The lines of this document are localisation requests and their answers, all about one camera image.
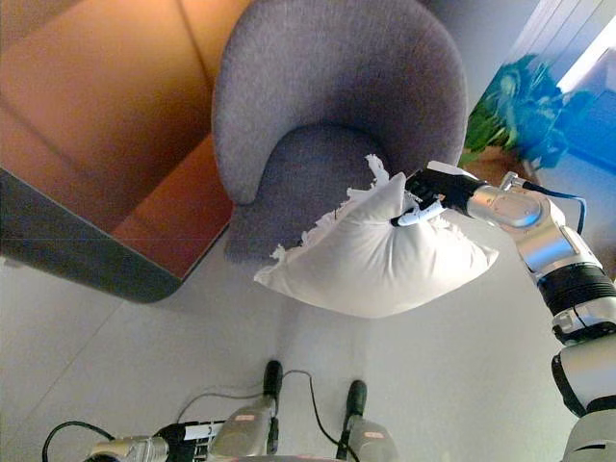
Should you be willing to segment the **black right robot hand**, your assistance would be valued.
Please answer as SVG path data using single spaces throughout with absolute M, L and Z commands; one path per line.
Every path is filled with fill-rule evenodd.
M 430 161 L 406 179 L 405 193 L 410 204 L 390 222 L 395 227 L 406 227 L 435 218 L 446 209 L 468 217 L 469 201 L 484 186 L 487 186 L 485 180 L 464 169 Z

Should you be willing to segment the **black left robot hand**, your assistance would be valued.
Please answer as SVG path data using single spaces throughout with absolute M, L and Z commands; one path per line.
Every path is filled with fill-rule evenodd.
M 206 461 L 209 446 L 222 425 L 223 421 L 172 423 L 160 429 L 155 437 L 167 443 L 167 461 Z

